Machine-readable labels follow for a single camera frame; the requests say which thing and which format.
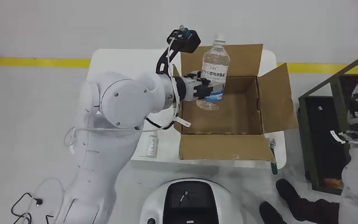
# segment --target small bottle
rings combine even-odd
[[[149,136],[149,148],[147,157],[149,158],[157,158],[158,154],[158,144],[159,144],[159,138],[158,138],[158,132],[153,132]]]
[[[197,100],[198,107],[204,110],[218,110],[217,102],[223,97],[226,76],[230,64],[230,57],[224,49],[225,37],[216,34],[213,47],[202,58],[201,77],[211,81],[215,86],[210,96]]]

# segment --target yellow line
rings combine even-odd
[[[315,64],[315,63],[287,63],[290,73],[335,74],[348,64]],[[358,74],[358,66],[347,72]]]
[[[88,58],[0,58],[0,66],[88,68]]]
[[[0,66],[88,68],[89,58],[1,58]],[[335,74],[346,64],[287,63],[290,73]],[[358,66],[347,74],[358,74]]]

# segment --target white table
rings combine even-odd
[[[96,60],[91,63],[91,74],[114,71],[124,74],[139,74],[143,72],[154,73],[158,59],[164,52],[164,49],[100,49],[93,55]],[[173,60],[179,72],[181,72],[180,54]],[[263,50],[261,56],[260,70],[261,76],[270,70],[276,68],[276,57],[274,53]],[[166,124],[173,114],[173,109],[161,111],[157,114],[150,114],[149,118],[158,124]],[[149,123],[146,123],[144,129],[153,129]],[[178,157],[180,133],[173,127],[169,130],[158,131],[159,146],[157,158],[148,158],[148,136],[150,133],[143,133],[132,160],[170,162],[177,164],[199,164],[199,165],[217,165],[270,169],[270,163],[264,161],[242,161],[242,160],[180,160]],[[276,140],[275,156],[277,168],[280,169],[286,164],[286,147],[284,132],[275,132],[266,134],[266,137]]]

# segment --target black shoe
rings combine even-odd
[[[262,202],[259,210],[265,224],[285,223],[279,212],[269,202]]]
[[[291,207],[292,202],[300,198],[295,188],[285,179],[276,182],[276,189],[289,207]]]

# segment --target open cardboard box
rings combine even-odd
[[[211,47],[181,54],[182,74],[201,69]],[[225,46],[231,62],[219,110],[207,111],[183,102],[179,116],[180,159],[264,160],[275,162],[264,133],[297,127],[287,65],[258,77],[262,44]]]

